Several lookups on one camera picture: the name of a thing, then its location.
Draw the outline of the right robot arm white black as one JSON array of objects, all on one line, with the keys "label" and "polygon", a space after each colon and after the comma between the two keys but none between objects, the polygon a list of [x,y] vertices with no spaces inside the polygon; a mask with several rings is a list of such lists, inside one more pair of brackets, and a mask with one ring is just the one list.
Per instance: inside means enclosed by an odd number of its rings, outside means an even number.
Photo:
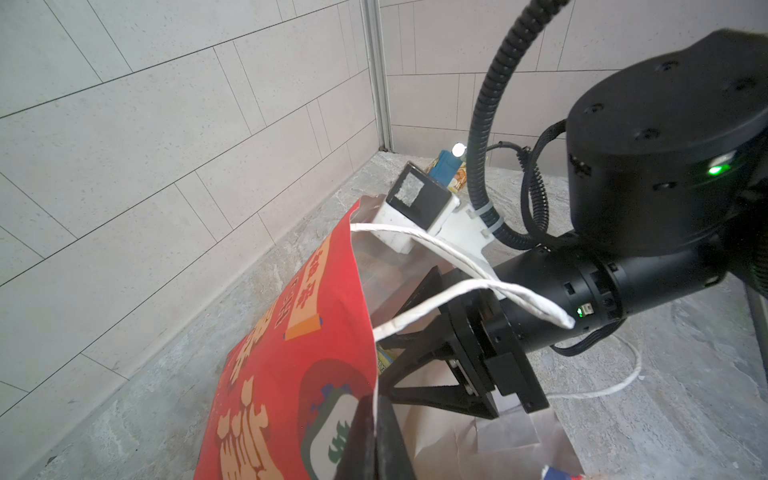
[{"label": "right robot arm white black", "polygon": [[494,419],[493,394],[548,407],[528,356],[573,357],[633,315],[734,275],[767,340],[767,38],[731,29],[629,66],[583,94],[540,137],[567,141],[571,231],[554,237],[521,205],[533,246],[499,264],[504,282],[551,300],[575,324],[537,319],[488,290],[438,308],[399,351],[381,394]]}]

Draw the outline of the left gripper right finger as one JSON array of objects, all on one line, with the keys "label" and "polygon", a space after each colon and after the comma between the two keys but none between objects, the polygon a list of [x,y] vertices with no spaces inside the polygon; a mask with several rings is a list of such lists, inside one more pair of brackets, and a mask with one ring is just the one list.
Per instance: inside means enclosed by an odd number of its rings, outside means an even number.
[{"label": "left gripper right finger", "polygon": [[392,403],[377,399],[375,434],[375,478],[379,480],[416,480]]}]

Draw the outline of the left corner aluminium post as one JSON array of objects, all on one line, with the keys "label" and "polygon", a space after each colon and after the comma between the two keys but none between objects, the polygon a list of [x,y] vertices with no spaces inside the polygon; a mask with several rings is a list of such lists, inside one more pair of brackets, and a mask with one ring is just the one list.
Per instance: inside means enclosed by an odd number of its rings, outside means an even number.
[{"label": "left corner aluminium post", "polygon": [[387,75],[384,58],[384,45],[380,5],[376,0],[362,0],[361,10],[368,50],[370,79],[373,88],[374,106],[376,107],[378,137],[382,151],[392,151],[394,147]]}]

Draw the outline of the red paper gift bag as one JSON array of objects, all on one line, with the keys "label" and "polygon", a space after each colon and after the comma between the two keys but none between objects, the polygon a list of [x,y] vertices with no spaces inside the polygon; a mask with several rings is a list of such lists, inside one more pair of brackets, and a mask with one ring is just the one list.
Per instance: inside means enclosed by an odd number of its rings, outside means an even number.
[{"label": "red paper gift bag", "polygon": [[[368,395],[375,396],[376,426],[379,377],[399,356],[380,341],[423,330],[436,306],[464,290],[485,286],[539,320],[574,326],[551,300],[499,278],[482,255],[491,236],[468,206],[460,203],[424,241],[419,228],[372,222],[386,196],[358,200],[229,353],[196,478],[334,479]],[[466,428],[490,420],[391,403],[416,477],[424,479],[457,477],[477,446]],[[475,477],[520,478],[545,464],[576,472],[548,408],[533,412],[532,429],[551,453],[512,456],[512,441],[489,438],[486,448],[500,456],[482,463]]]}]

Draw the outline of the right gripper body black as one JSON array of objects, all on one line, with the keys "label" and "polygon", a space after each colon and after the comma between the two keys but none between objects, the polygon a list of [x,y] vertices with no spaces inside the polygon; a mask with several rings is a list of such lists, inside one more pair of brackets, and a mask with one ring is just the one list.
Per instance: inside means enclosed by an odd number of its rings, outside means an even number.
[{"label": "right gripper body black", "polygon": [[[495,419],[494,391],[514,394],[523,410],[549,407],[522,345],[522,336],[496,293],[483,286],[464,290],[434,308],[438,314],[421,331],[380,341],[401,353],[379,377],[383,396],[395,404],[427,406],[483,419]],[[401,387],[409,375],[433,361],[448,365],[455,385]]]}]

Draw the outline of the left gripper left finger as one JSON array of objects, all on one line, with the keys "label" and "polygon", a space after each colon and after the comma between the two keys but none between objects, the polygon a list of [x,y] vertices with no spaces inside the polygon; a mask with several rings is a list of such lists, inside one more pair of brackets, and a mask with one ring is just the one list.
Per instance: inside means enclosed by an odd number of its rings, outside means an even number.
[{"label": "left gripper left finger", "polygon": [[356,409],[335,480],[376,478],[376,426],[374,395],[363,397]]}]

